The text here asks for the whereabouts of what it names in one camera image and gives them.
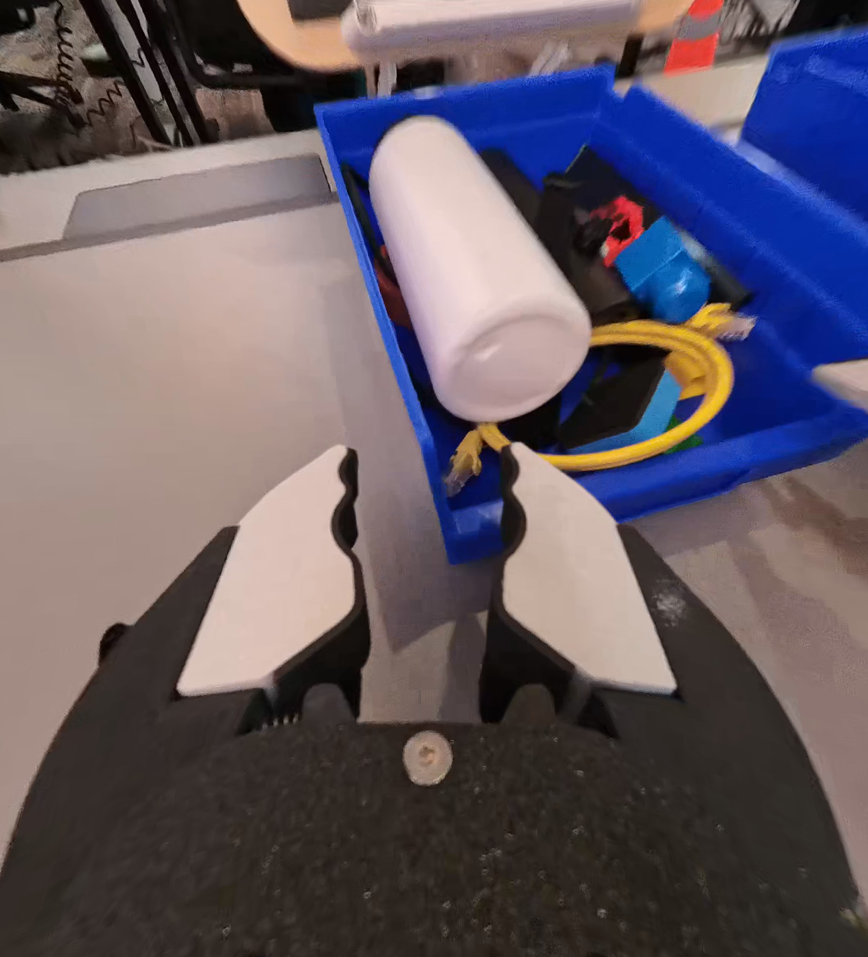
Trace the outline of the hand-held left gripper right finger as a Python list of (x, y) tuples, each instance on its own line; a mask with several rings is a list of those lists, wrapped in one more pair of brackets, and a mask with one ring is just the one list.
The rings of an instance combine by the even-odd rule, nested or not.
[(612, 724), (605, 692), (675, 700), (677, 679), (610, 512), (520, 442), (501, 454), (501, 486), (480, 719), (502, 722), (531, 686), (569, 724)]

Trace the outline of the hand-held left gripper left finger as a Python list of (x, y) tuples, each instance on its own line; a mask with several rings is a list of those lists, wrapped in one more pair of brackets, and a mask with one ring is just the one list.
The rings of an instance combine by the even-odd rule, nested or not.
[(249, 509), (181, 668), (180, 697), (260, 691), (281, 719), (332, 685), (359, 717), (371, 636), (357, 492), (357, 453), (335, 445)]

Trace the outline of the blue plastic bin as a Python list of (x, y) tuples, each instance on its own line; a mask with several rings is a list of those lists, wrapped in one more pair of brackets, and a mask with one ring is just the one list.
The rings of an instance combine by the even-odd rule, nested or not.
[(758, 169), (651, 93), (614, 93), (605, 68), (328, 104), (320, 134), (452, 565), (501, 549), (498, 456), (489, 453), (482, 475), (454, 499), (444, 495), (441, 477), (462, 432), (417, 396), (420, 350), (386, 314), (340, 178), (345, 165), (367, 174), (382, 136), (414, 115), (447, 120), (478, 149), (504, 150), (536, 181), (592, 148), (754, 293), (756, 326), (731, 351), (734, 390), (702, 445), (579, 479), (617, 520), (827, 461), (868, 437), (868, 414), (810, 381), (815, 366), (868, 358), (868, 229), (828, 201)]
[(776, 43), (741, 139), (868, 222), (868, 29)]

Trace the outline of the blue plastic block piece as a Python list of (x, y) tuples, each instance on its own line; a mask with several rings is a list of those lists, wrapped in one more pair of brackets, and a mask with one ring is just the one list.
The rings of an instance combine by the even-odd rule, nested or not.
[(613, 265), (636, 302), (655, 319), (683, 324), (711, 300), (710, 277), (665, 216), (619, 252)]

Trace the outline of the orange traffic cone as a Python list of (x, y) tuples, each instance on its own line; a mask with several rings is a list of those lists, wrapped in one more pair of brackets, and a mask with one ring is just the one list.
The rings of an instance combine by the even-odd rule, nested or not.
[(672, 37), (664, 65), (665, 74), (703, 71), (714, 64), (724, 6), (724, 1), (691, 2)]

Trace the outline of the wood-rimmed black tablet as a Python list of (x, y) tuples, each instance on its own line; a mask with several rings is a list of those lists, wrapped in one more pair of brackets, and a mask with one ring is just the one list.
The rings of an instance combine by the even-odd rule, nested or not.
[[(340, 30), (340, 17), (351, 2), (346, 2), (337, 16), (298, 20), (294, 18), (289, 2), (241, 1), (240, 12), (260, 40), (276, 55), (294, 66), (317, 73), (340, 73), (360, 66), (373, 66), (353, 53), (345, 44)], [(571, 30), (566, 37), (581, 44), (624, 42), (633, 34), (670, 31), (681, 19), (691, 3), (688, 1), (642, 2), (635, 22), (621, 21), (618, 26), (595, 27), (590, 30)], [(459, 55), (474, 51), (501, 50), (510, 46), (539, 45), (555, 39), (555, 34), (502, 41), (497, 47), (468, 47)]]

